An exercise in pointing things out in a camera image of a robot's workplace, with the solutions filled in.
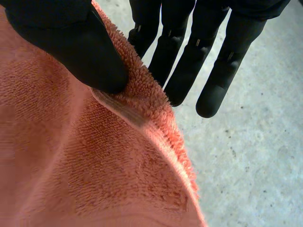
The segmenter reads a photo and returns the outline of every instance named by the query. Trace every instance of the orange towel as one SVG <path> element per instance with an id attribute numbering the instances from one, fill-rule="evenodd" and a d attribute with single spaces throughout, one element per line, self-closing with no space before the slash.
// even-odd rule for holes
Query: orange towel
<path id="1" fill-rule="evenodd" d="M 116 96 L 23 40 L 0 8 L 0 226 L 205 227 L 165 94 L 94 6 L 129 69 Z"/>

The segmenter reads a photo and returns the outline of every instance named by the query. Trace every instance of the towel fold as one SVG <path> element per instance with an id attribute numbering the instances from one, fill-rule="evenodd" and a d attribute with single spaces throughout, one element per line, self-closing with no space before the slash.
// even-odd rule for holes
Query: towel fold
<path id="1" fill-rule="evenodd" d="M 119 95 L 81 84 L 0 8 L 0 225 L 205 227 L 165 94 L 93 5 L 129 70 Z"/>

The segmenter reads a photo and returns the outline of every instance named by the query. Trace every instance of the concrete floor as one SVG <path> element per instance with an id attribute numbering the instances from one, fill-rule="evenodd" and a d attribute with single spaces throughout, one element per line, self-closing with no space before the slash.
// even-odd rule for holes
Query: concrete floor
<path id="1" fill-rule="evenodd" d="M 127 36 L 134 26 L 128 0 L 99 3 Z M 175 109 L 197 171 L 202 210 L 210 227 L 302 227 L 303 7 L 292 0 L 268 21 L 218 114 L 202 119 L 195 104 L 227 19 L 185 102 Z M 143 59 L 147 65 L 155 47 Z"/>

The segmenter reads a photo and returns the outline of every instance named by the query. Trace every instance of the black finger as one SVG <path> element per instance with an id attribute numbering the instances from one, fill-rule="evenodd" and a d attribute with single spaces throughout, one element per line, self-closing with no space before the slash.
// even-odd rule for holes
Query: black finger
<path id="1" fill-rule="evenodd" d="M 224 43 L 196 104 L 200 116 L 209 118 L 217 113 L 249 46 L 261 34 L 265 23 L 232 12 Z"/>
<path id="2" fill-rule="evenodd" d="M 187 20 L 195 0 L 163 0 L 163 31 L 158 39 L 149 70 L 153 77 L 164 86 L 184 40 Z"/>
<path id="3" fill-rule="evenodd" d="M 173 106 L 180 105 L 186 98 L 213 46 L 218 28 L 226 17 L 228 9 L 219 1 L 197 1 L 191 36 L 165 87 L 165 92 Z"/>
<path id="4" fill-rule="evenodd" d="M 24 39 L 51 54 L 84 84 L 108 93 L 126 86 L 127 71 L 93 7 L 84 22 L 61 29 L 24 26 L 8 11 L 7 16 Z"/>
<path id="5" fill-rule="evenodd" d="M 61 28 L 86 20 L 91 0 L 0 0 L 19 24 Z"/>
<path id="6" fill-rule="evenodd" d="M 161 0 L 130 0 L 135 28 L 128 41 L 142 58 L 155 40 L 159 27 Z"/>

